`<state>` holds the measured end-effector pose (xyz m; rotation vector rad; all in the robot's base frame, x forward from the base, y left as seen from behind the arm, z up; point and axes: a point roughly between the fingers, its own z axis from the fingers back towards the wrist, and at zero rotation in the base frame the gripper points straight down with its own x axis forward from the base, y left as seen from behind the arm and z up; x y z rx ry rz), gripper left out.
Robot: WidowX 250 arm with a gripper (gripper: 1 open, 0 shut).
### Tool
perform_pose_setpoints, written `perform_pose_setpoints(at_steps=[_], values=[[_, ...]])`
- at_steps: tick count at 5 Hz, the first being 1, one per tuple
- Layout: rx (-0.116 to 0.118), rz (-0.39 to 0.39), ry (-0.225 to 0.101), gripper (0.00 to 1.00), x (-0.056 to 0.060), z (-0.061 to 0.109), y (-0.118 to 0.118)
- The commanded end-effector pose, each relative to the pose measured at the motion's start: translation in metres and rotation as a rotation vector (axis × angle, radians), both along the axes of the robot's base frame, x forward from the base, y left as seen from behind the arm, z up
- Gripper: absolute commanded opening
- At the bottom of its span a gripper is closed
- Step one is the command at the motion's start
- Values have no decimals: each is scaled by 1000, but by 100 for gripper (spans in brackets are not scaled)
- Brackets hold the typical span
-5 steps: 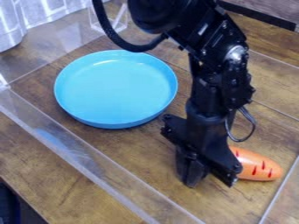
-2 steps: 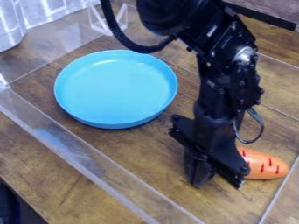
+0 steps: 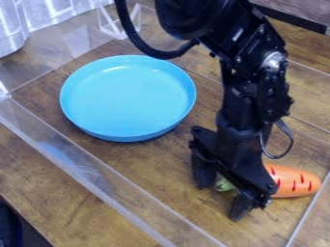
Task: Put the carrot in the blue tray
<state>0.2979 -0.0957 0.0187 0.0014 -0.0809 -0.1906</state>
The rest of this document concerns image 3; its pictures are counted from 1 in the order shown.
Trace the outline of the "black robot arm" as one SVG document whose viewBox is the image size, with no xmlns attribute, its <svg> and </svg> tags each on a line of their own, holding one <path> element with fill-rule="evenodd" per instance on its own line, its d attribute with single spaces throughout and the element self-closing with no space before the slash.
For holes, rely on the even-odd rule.
<svg viewBox="0 0 330 247">
<path fill-rule="evenodd" d="M 238 189 L 238 221 L 271 201 L 278 186 L 263 166 L 274 126 L 287 128 L 293 98 L 285 74 L 285 41 L 247 0 L 155 0 L 159 22 L 178 39 L 198 41 L 220 58 L 223 102 L 214 131 L 194 126 L 192 173 L 206 188 L 218 176 Z"/>
</svg>

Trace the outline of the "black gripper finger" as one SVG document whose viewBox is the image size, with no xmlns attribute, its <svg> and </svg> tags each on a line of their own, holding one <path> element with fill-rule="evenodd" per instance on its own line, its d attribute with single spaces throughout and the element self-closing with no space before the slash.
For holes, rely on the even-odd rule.
<svg viewBox="0 0 330 247">
<path fill-rule="evenodd" d="M 215 159 L 198 150 L 192 150 L 192 178 L 199 189 L 211 186 L 216 179 Z"/>
<path fill-rule="evenodd" d="M 239 221 L 243 216 L 258 206 L 255 194 L 247 190 L 241 190 L 234 198 L 229 217 L 233 221 Z"/>
</svg>

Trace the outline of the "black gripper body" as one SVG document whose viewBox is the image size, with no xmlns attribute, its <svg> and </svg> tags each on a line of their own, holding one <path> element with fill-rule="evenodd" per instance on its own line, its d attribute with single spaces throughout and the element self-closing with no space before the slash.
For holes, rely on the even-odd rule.
<svg viewBox="0 0 330 247">
<path fill-rule="evenodd" d="M 265 171 L 259 144 L 261 130 L 253 126 L 238 129 L 219 113 L 216 130 L 195 125 L 191 128 L 191 134 L 191 154 L 192 150 L 198 150 L 214 158 L 216 174 L 219 173 L 230 181 L 238 191 L 247 190 L 254 193 L 257 207 L 265 208 L 271 200 L 271 194 L 277 191 L 277 186 Z M 254 172 L 261 172 L 262 182 L 269 182 L 267 185 L 253 180 Z"/>
</svg>

